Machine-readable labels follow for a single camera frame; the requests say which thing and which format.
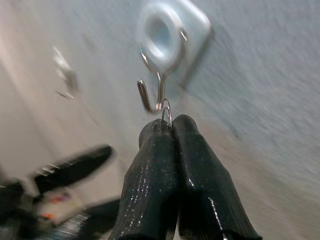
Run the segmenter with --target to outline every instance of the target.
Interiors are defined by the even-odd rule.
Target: s-hook
[[[150,105],[146,85],[143,80],[138,79],[137,87],[138,87],[138,90],[139,90],[139,93],[141,96],[143,106],[147,112],[152,113],[152,114],[156,114],[164,108],[164,103],[166,102],[168,106],[165,107],[163,110],[162,119],[164,118],[164,112],[167,111],[170,126],[172,123],[172,114],[171,114],[171,108],[170,108],[169,101],[165,98],[165,80],[166,80],[166,77],[173,70],[175,70],[177,68],[177,66],[180,64],[182,58],[185,56],[185,53],[186,53],[187,35],[183,29],[181,29],[179,31],[179,36],[181,39],[181,44],[180,44],[180,50],[179,50],[178,57],[176,58],[176,61],[166,71],[164,71],[164,73],[160,73],[154,66],[151,65],[142,46],[141,45],[139,46],[140,54],[141,54],[141,57],[143,59],[144,64],[152,73],[154,73],[157,76],[157,80],[158,80],[157,102],[156,102],[155,108],[152,108]]]

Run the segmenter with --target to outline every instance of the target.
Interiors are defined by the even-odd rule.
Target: concrete surface
[[[142,2],[1,3],[0,59],[56,156],[101,142],[117,151],[109,167],[77,187],[87,202],[120,194],[139,132],[154,119],[136,88],[138,77],[155,85],[134,38]],[[265,239],[319,238],[320,2],[196,4],[214,35],[184,86],[167,82],[174,117],[194,117]],[[75,101],[55,93],[64,86],[53,46],[76,70]]]

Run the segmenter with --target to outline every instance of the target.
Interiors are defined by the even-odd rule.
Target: gray wall
[[[187,113],[229,169],[265,239],[320,234],[320,2],[198,0],[214,35],[184,87],[168,79],[173,115]],[[136,79],[155,79],[135,42],[141,0],[2,1],[0,59],[57,155],[101,142],[113,164],[79,188],[94,201],[120,193],[153,116]],[[81,97],[61,98],[57,46],[78,74]],[[116,183],[112,188],[108,179]]]

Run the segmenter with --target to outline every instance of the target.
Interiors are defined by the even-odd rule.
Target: black object
[[[0,221],[6,219],[20,204],[24,188],[19,181],[8,181],[0,188]]]
[[[57,164],[43,167],[32,176],[40,195],[58,187],[69,186],[86,178],[104,164],[112,153],[109,145],[102,145]]]
[[[172,124],[183,191],[179,234],[185,240],[261,240],[241,204],[229,172],[199,133],[195,121],[178,116]]]
[[[178,215],[175,140],[157,119],[139,136],[140,150],[127,171],[119,213],[109,240],[164,240],[174,236]]]
[[[76,213],[36,240],[97,240],[115,224],[120,200],[114,200]]]

